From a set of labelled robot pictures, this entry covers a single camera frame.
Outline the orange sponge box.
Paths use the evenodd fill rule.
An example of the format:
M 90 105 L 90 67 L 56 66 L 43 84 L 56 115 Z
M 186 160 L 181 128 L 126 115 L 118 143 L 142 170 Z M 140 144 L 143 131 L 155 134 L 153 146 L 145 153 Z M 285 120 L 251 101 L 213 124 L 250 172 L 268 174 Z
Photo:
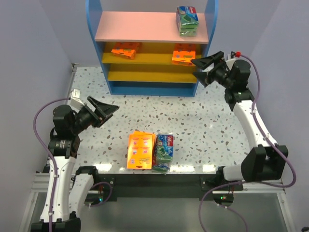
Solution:
M 153 165 L 155 134 L 135 131 L 129 136 L 127 169 L 150 170 Z
M 135 59 L 140 46 L 140 42 L 117 42 L 111 53 L 122 58 Z
M 172 64 L 194 66 L 191 62 L 196 58 L 196 44 L 176 43 L 173 49 Z

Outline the green sponge pack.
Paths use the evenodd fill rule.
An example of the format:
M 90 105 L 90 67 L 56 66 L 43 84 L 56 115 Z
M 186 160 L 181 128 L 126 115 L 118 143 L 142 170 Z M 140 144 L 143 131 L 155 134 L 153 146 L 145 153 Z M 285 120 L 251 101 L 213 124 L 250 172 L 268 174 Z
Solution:
M 169 165 L 168 164 L 164 164 L 164 163 L 155 164 L 152 167 L 152 171 L 166 175 L 167 172 L 169 171 Z
M 176 24 L 180 36 L 195 37 L 199 26 L 195 7 L 178 6 L 176 11 Z
M 174 136 L 172 133 L 159 133 L 155 146 L 156 164 L 170 164 L 174 155 Z

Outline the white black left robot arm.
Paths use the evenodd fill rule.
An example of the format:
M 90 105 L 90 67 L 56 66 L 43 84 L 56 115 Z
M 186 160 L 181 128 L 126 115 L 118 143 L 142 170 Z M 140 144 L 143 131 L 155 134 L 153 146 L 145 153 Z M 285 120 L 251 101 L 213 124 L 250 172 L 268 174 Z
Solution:
M 70 97 L 70 105 L 62 104 L 53 110 L 54 127 L 46 145 L 37 139 L 49 156 L 49 183 L 45 205 L 39 222 L 33 223 L 32 232 L 79 232 L 79 212 L 88 192 L 107 186 L 107 196 L 100 197 L 91 207 L 107 202 L 112 195 L 110 181 L 100 181 L 96 166 L 82 166 L 72 175 L 80 145 L 79 134 L 88 127 L 99 128 L 119 109 L 119 106 L 102 103 L 91 96 L 87 100 L 91 109 L 77 97 Z

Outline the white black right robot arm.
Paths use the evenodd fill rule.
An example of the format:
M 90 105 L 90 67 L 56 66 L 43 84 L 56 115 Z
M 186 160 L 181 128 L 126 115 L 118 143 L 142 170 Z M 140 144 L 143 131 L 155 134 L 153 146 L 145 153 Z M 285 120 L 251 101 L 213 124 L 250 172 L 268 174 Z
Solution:
M 225 60 L 224 53 L 219 51 L 191 60 L 200 69 L 193 75 L 203 86 L 217 82 L 225 88 L 225 102 L 240 121 L 250 148 L 241 164 L 218 168 L 212 180 L 215 186 L 237 181 L 279 180 L 288 156 L 287 147 L 270 135 L 258 113 L 256 99 L 247 87 L 251 65 L 240 57 L 240 52 L 232 52 L 231 58 Z

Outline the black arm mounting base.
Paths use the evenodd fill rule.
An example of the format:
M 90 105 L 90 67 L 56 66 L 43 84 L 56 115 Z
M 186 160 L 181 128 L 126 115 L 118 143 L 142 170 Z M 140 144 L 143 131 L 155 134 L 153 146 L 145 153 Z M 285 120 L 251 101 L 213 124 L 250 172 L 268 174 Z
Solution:
M 227 184 L 216 174 L 91 174 L 77 172 L 73 178 L 85 174 L 94 183 L 103 185 L 103 199 L 115 202 L 118 198 L 198 198 L 210 189 Z

